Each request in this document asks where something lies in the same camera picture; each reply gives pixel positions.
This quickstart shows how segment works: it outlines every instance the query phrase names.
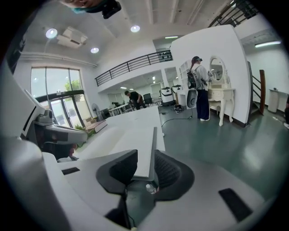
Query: black cap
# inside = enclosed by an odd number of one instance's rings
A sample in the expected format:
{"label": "black cap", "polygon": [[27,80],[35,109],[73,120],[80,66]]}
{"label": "black cap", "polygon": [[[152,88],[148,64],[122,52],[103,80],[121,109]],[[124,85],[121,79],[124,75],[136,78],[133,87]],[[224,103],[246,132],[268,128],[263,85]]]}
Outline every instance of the black cap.
{"label": "black cap", "polygon": [[203,61],[199,56],[195,56],[192,61]]}

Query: black shirt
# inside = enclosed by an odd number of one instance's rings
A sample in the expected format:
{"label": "black shirt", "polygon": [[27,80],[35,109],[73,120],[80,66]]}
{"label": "black shirt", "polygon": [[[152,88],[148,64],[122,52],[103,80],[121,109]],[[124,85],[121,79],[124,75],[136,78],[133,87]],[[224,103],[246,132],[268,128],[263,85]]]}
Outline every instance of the black shirt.
{"label": "black shirt", "polygon": [[130,99],[136,102],[139,99],[139,94],[137,92],[131,92]]}

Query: white shirt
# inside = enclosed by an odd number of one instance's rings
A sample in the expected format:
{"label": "white shirt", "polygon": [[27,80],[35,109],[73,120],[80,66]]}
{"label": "white shirt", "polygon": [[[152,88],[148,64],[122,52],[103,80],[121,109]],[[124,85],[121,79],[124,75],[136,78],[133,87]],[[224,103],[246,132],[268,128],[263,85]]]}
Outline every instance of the white shirt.
{"label": "white shirt", "polygon": [[204,89],[204,90],[207,91],[208,87],[205,86],[204,83],[203,83],[203,81],[208,82],[210,80],[210,77],[208,75],[208,72],[207,72],[206,68],[203,67],[200,64],[194,64],[192,69],[195,70],[196,75],[197,75],[197,77],[195,79],[195,81],[196,81],[196,90]]}

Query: man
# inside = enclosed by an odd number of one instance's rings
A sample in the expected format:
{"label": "man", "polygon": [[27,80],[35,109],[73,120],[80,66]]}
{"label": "man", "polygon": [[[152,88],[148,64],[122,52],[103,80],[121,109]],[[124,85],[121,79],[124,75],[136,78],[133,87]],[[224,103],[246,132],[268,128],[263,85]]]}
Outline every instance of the man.
{"label": "man", "polygon": [[130,101],[133,103],[134,107],[139,110],[140,106],[146,108],[142,96],[137,92],[125,91],[125,95],[130,98]]}
{"label": "man", "polygon": [[289,129],[289,96],[287,98],[286,108],[285,108],[285,120],[284,126]]}
{"label": "man", "polygon": [[200,63],[203,61],[200,57],[195,56],[191,60],[190,70],[195,71],[196,90],[198,92],[197,98],[197,114],[201,121],[209,121],[209,99],[207,91],[207,83],[210,80],[207,70]]}

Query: gray epoxy floor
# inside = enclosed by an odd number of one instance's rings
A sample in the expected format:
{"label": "gray epoxy floor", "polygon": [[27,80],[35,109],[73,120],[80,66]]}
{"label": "gray epoxy floor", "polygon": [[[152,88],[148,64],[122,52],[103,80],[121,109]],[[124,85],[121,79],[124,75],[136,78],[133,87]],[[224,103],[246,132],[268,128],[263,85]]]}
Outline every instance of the gray epoxy floor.
{"label": "gray epoxy floor", "polygon": [[[210,121],[201,122],[196,110],[176,114],[171,107],[160,107],[166,152],[175,156],[205,161],[219,165],[253,187],[265,200],[278,193],[288,172],[289,130],[273,113],[255,116],[250,125],[241,128],[224,118],[219,127],[219,117],[211,113]],[[127,207],[138,225],[153,209],[151,195],[145,190],[146,182],[136,182],[129,187]]]}

